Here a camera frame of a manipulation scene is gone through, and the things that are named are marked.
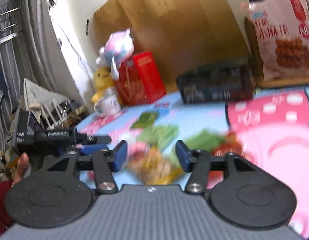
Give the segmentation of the left hand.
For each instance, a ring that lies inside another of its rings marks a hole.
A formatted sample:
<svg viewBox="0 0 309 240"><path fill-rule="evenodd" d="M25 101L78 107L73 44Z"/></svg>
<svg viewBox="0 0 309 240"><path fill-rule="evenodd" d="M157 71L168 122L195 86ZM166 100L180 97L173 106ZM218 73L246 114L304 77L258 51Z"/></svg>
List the left hand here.
<svg viewBox="0 0 309 240"><path fill-rule="evenodd" d="M17 162L16 171L13 176L12 186L14 186L23 179L24 174L28 169L28 166L29 157L26 153L23 153Z"/></svg>

